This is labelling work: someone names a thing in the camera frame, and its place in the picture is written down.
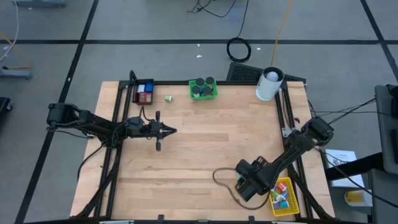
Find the black floor line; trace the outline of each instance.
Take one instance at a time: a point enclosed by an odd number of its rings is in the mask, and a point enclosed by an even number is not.
[[[361,4],[363,6],[363,9],[365,10],[366,15],[368,16],[369,22],[371,23],[374,32],[376,33],[377,39],[381,43],[381,48],[383,49],[384,55],[387,58],[387,61],[391,67],[391,70],[394,73],[396,79],[398,80],[398,67],[397,67],[394,57],[392,56],[392,54],[390,52],[390,49],[387,46],[387,42],[384,40],[384,37],[381,34],[379,26],[377,25],[376,20],[374,19],[366,0],[361,0]]]
[[[85,28],[83,29],[83,33],[81,35],[80,42],[79,42],[78,47],[76,49],[76,53],[75,53],[75,56],[74,56],[74,58],[72,60],[72,64],[70,65],[70,69],[69,69],[68,75],[67,75],[67,77],[65,79],[65,84],[64,84],[64,86],[62,88],[62,92],[61,92],[61,95],[60,95],[60,98],[59,98],[59,101],[58,101],[59,103],[64,103],[65,99],[67,97],[67,93],[68,93],[70,84],[72,82],[73,75],[75,74],[76,66],[78,64],[81,51],[82,51],[83,46],[84,46],[84,41],[87,38],[87,34],[88,34],[89,29],[90,29],[91,22],[93,21],[93,18],[94,18],[94,14],[95,14],[95,11],[96,11],[96,8],[97,8],[97,5],[98,5],[98,1],[99,0],[94,0],[93,1],[93,5],[91,7],[90,13],[88,14],[88,18],[87,18],[87,21],[86,21]],[[41,149],[40,154],[39,154],[39,158],[37,159],[35,168],[33,170],[32,177],[30,178],[30,181],[29,181],[27,190],[25,192],[24,198],[22,199],[22,203],[21,203],[21,206],[19,208],[16,220],[15,220],[16,224],[23,223],[24,220],[25,220],[26,214],[27,214],[28,209],[29,209],[30,202],[32,201],[32,198],[33,198],[37,183],[38,183],[39,178],[40,178],[40,173],[41,173],[41,171],[43,169],[44,162],[45,162],[45,159],[47,157],[47,153],[49,152],[49,149],[50,149],[52,138],[53,138],[53,132],[47,132],[47,135],[46,135],[46,137],[44,139],[44,143],[43,143],[42,149]]]
[[[0,44],[8,44],[8,42],[0,40]],[[17,40],[16,44],[79,44],[79,40]]]
[[[142,45],[142,44],[226,44],[228,39],[178,39],[178,40],[84,40],[84,44],[115,44],[115,45]],[[248,39],[250,44],[275,44],[273,39]],[[305,45],[373,45],[398,44],[398,40],[279,40],[278,44],[305,44]],[[17,44],[81,44],[80,40],[18,40]]]

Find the small cube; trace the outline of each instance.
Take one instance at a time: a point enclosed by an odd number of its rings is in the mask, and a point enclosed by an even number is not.
[[[139,93],[138,102],[145,103],[145,93],[144,92]]]
[[[282,183],[279,183],[278,184],[278,188],[283,192],[283,191],[285,191],[286,189],[287,189],[287,187],[284,185],[284,184],[282,184]]]
[[[145,91],[145,85],[138,85],[137,93],[140,93],[142,91]]]
[[[146,83],[145,84],[145,92],[152,93],[154,91],[154,84],[153,83]]]
[[[278,202],[273,202],[272,206],[274,207],[274,210],[278,210],[280,208]]]
[[[152,94],[151,93],[145,93],[145,102],[150,103],[152,101]]]
[[[288,208],[289,207],[289,203],[287,201],[283,201],[280,203],[280,207],[281,208]]]

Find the black metal frame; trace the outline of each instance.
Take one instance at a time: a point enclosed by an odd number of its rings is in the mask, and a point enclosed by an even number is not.
[[[155,85],[188,85],[189,80],[185,81],[155,81]],[[230,82],[230,81],[218,81],[217,85],[257,85],[257,82]],[[121,100],[122,100],[122,94],[124,89],[127,89],[127,94],[126,94],[126,100],[124,103],[124,108],[123,108],[123,119],[127,119],[127,114],[129,111],[129,105],[131,103],[131,95],[132,95],[132,88],[134,84],[132,81],[119,81],[118,85],[118,92],[116,94],[116,101],[115,101],[115,106],[114,106],[114,111],[113,111],[113,118],[112,121],[117,121],[117,117],[119,114],[120,106],[121,106]],[[282,94],[284,94],[284,102],[286,105],[286,111],[288,115],[288,120],[290,127],[294,127],[294,117],[293,117],[293,112],[292,112],[292,107],[290,104],[290,97],[289,97],[289,91],[286,85],[286,82],[282,84]],[[276,103],[276,108],[277,108],[277,114],[279,118],[279,125],[280,125],[280,133],[282,136],[282,140],[285,140],[285,137],[282,132],[282,128],[285,127],[285,121],[284,121],[284,112],[282,110],[282,103],[280,100],[280,95],[276,94],[275,96],[275,103]],[[120,162],[121,159],[121,153],[122,153],[122,148],[123,148],[123,141],[119,143],[119,147],[116,148],[116,155],[115,159],[118,161],[115,162]],[[104,158],[104,163],[103,163],[103,171],[101,173],[101,180],[100,184],[102,184],[108,174],[107,170],[109,169],[109,163],[111,159],[111,148],[106,149],[106,154]],[[299,172],[298,173],[295,171],[293,165],[290,165],[288,167],[288,174],[289,177],[291,177],[292,183],[294,184],[294,180],[299,180],[301,182],[301,186],[298,184],[300,187],[305,187],[307,186],[307,183],[305,181],[305,172],[303,169],[302,165],[302,160],[301,158],[298,160],[297,163],[297,169]],[[80,217],[75,217],[69,220],[52,220],[52,221],[46,221],[46,222],[35,222],[35,223],[48,223],[48,224],[64,224],[64,223],[73,223],[73,224],[78,224],[78,223],[99,223],[99,222],[104,222],[104,221],[111,221],[111,215],[112,215],[112,209],[113,209],[113,203],[114,203],[114,195],[116,193],[116,182],[118,178],[118,172],[116,172],[116,175],[113,177],[113,180],[111,181],[111,186],[109,190],[109,197],[108,197],[108,203],[106,207],[106,214],[105,216],[101,216],[101,204],[102,204],[102,197],[98,200],[95,209],[94,209],[94,217],[91,218],[80,218]],[[310,203],[308,202],[307,198],[304,197],[305,200],[305,210],[307,213],[307,217],[301,217],[301,214],[297,214],[295,216],[296,222],[305,222],[305,223],[340,223],[340,224],[358,224],[356,222],[344,222],[344,221],[339,221],[339,220],[330,220],[330,219],[314,219],[313,214],[312,214],[312,208],[310,206]],[[211,220],[164,220],[164,215],[160,214],[158,216],[157,220],[131,220],[127,221],[126,223],[133,223],[133,224],[266,224],[266,223],[274,223],[274,221],[255,221],[253,216],[248,216],[248,221],[211,221]]]
[[[186,81],[155,81],[154,84],[155,85],[188,85],[188,82],[189,82],[189,80],[186,80]],[[257,82],[218,81],[217,85],[257,85]],[[115,106],[114,106],[112,121],[115,121],[115,122],[117,121],[117,117],[119,114],[119,107],[121,104],[122,92],[125,88],[127,88],[127,95],[126,95],[126,100],[125,100],[125,104],[124,104],[122,120],[127,118],[129,104],[130,104],[130,100],[131,100],[132,86],[133,86],[133,83],[131,83],[130,81],[120,81],[119,82],[118,93],[116,94],[116,102],[115,102]],[[290,124],[291,128],[294,128],[293,112],[292,112],[292,107],[290,104],[289,91],[288,91],[286,82],[284,82],[284,84],[282,85],[282,91],[284,94],[284,101],[285,101],[283,103],[286,104],[286,112],[288,114],[289,124]],[[281,136],[282,136],[282,140],[284,140],[285,137],[283,137],[282,128],[285,127],[285,122],[284,122],[284,115],[283,115],[283,111],[282,111],[282,107],[281,107],[279,94],[276,94],[275,102],[276,102],[277,113],[278,113],[278,117],[279,117]],[[123,147],[123,142],[121,142],[120,146],[116,149],[116,152],[118,154],[121,154],[122,147]],[[100,180],[99,184],[102,184],[104,182],[105,177],[108,174],[107,170],[109,169],[109,163],[110,163],[110,159],[111,159],[111,151],[112,151],[112,149],[109,147],[106,149],[104,163],[103,163],[103,171],[101,173],[101,180]],[[294,183],[294,179],[292,178],[292,174],[291,174],[292,169],[294,169],[293,166],[291,166],[291,168],[288,169],[288,173],[289,173],[289,177],[291,178],[292,182]],[[303,163],[302,163],[301,158],[298,160],[297,169],[298,169],[298,173],[301,178],[301,181],[305,184],[305,186],[307,186],[307,183],[305,180],[305,172],[304,172]],[[112,215],[117,179],[118,179],[118,173],[116,173],[114,179],[112,180],[110,190],[109,190],[108,204],[106,206],[106,214],[105,214],[105,217],[107,217],[107,218],[111,218],[111,215]],[[297,194],[295,184],[294,184],[294,191],[295,191],[295,194]],[[307,213],[307,218],[313,218],[311,206],[306,198],[304,198],[304,202],[305,202],[305,210]],[[102,205],[102,198],[99,199],[98,203],[96,204],[94,217],[100,217],[101,205]],[[299,218],[301,218],[301,215],[297,214],[295,217],[296,217],[296,219],[299,219]]]

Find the white paper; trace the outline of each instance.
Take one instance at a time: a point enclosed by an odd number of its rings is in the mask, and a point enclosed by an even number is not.
[[[344,150],[335,150],[335,149],[326,149],[326,153],[336,157],[337,159],[331,157],[330,155],[326,154],[326,159],[328,159],[331,163],[333,163],[335,166],[342,165],[346,162],[352,162],[356,160],[356,155],[354,151],[344,151]],[[326,162],[328,168],[333,167],[330,163]],[[360,186],[364,187],[363,184],[363,179],[362,176],[355,175],[352,176],[351,179],[359,184]],[[354,185],[351,181],[348,180],[348,178],[340,179],[340,180],[332,180],[330,182],[330,185],[332,187],[356,187],[358,186]]]

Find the small cup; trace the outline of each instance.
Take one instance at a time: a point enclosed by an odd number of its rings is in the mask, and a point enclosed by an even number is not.
[[[202,78],[197,78],[196,83],[198,86],[203,86],[203,84],[205,84],[205,81]]]
[[[208,87],[208,86],[206,86],[203,89],[203,95],[204,96],[211,96],[212,92],[213,92],[213,90],[210,87]]]
[[[214,78],[213,77],[207,77],[206,78],[206,84],[208,87],[210,87],[211,89],[213,89],[213,83],[214,83]]]
[[[200,88],[199,88],[199,86],[192,87],[192,93],[193,93],[193,97],[199,97],[200,96]]]

